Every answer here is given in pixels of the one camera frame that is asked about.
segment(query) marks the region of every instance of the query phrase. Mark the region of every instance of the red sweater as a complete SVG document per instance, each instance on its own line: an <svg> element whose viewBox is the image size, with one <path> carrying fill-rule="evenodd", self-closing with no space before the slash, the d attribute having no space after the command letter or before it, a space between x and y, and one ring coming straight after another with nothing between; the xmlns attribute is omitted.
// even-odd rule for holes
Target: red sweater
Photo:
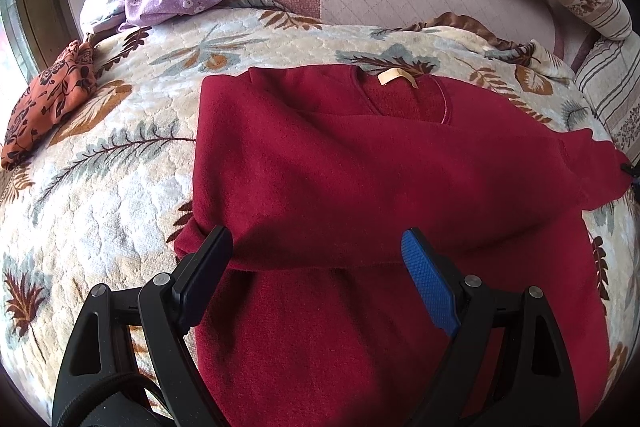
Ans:
<svg viewBox="0 0 640 427"><path fill-rule="evenodd" d="M409 227L496 289L540 286L582 418L600 402L609 345L581 211L624 194L626 157L488 90L417 82L382 87L343 65L205 78L194 216L175 248L195 251L216 224L234 236L196 328L198 367L232 427L402 425L448 343L402 264Z"/></svg>

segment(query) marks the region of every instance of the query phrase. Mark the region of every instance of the black cable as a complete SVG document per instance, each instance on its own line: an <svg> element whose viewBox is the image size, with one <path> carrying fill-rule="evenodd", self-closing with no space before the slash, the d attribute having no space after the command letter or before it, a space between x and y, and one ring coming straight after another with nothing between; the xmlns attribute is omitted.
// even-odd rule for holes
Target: black cable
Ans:
<svg viewBox="0 0 640 427"><path fill-rule="evenodd" d="M153 380L140 373L117 373L98 380L76 396L65 407L55 427L80 427L89 413L108 397L132 386L148 390L167 409L162 391Z"/></svg>

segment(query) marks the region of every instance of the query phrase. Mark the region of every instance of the bedspread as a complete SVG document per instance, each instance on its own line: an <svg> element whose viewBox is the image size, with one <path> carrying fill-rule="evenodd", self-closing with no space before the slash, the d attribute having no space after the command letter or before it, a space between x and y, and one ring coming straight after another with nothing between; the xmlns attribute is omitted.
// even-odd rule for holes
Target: bedspread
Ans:
<svg viewBox="0 0 640 427"><path fill-rule="evenodd" d="M0 199L0 360L36 410L50 420L66 341L89 289L142 285L175 267L172 242L191 216L198 100L208 74L331 63L372 73L400 67L494 90L556 131L588 127L595 139L609 139L572 82L488 60L464 39L443 35L224 8L99 44L94 97L12 172ZM609 333L608 389L638 332L637 214L631 194L583 214ZM152 375L142 332L134 328L132 336L141 372Z"/></svg>

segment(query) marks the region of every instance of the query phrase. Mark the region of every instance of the bed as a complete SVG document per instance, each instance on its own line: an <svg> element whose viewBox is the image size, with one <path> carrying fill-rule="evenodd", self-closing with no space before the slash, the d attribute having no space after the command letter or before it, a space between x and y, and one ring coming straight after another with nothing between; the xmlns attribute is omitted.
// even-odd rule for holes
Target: bed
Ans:
<svg viewBox="0 0 640 427"><path fill-rule="evenodd" d="M103 40L94 54L97 92L30 162L5 176L2 302L13 299L20 309L17 314L15 306L5 307L0 314L0 362L44 421L50 421L66 340L89 289L98 282L112 289L141 285L175 267L172 242L191 215L203 76L252 66L342 63L370 73L402 67L494 90L553 130L590 128L594 139L614 139L632 159L640 154L635 84L616 89L640 56L635 34L621 41L600 38L585 49L591 27L553 0L513 0L513 12L491 11L491 0L430 0L428 6L407 0L410 9L387 19L384 7L370 10L367 19L353 0L343 0L342 11L335 0L316 1L226 0L215 10ZM471 15L502 38L536 39L539 49L564 58L562 77L491 60L482 41L470 42L459 28L399 30L475 6L487 8ZM510 25L516 13L532 23ZM612 110L609 100L619 109ZM629 191L583 215L609 336L602 399L638 346L639 212ZM134 329L132 337L140 371L153 377L142 332ZM191 333L187 344L197 361Z"/></svg>

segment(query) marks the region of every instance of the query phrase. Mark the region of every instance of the floral blanket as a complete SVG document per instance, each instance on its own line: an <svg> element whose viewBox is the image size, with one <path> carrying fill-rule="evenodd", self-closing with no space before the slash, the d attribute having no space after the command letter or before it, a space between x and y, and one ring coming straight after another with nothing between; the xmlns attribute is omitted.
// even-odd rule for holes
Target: floral blanket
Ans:
<svg viewBox="0 0 640 427"><path fill-rule="evenodd" d="M609 139L572 81L489 60L491 50L465 39L451 28L329 26L273 9L225 8L99 44L96 93L12 171L0 199L0 360L27 400L50 420L66 341L93 285L135 287L175 267L172 241L190 217L200 84L208 74L399 67L494 90L556 131L588 127L595 139ZM638 332L637 213L628 194L584 214L609 331L609 388ZM134 328L133 338L141 371L151 374L141 331Z"/></svg>

